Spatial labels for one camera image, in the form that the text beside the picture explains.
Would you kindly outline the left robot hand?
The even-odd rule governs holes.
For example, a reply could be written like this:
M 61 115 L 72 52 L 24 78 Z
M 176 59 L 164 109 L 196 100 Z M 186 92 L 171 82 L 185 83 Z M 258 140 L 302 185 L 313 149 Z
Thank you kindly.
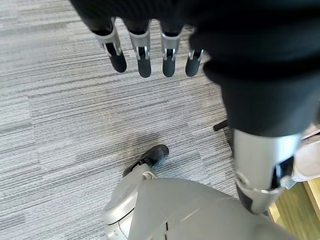
M 294 154 L 320 104 L 317 0 L 73 0 L 81 20 L 104 34 L 121 18 L 129 29 L 159 20 L 167 33 L 195 28 L 189 44 L 210 60 L 233 130 L 236 188 L 260 214 L 283 190 Z

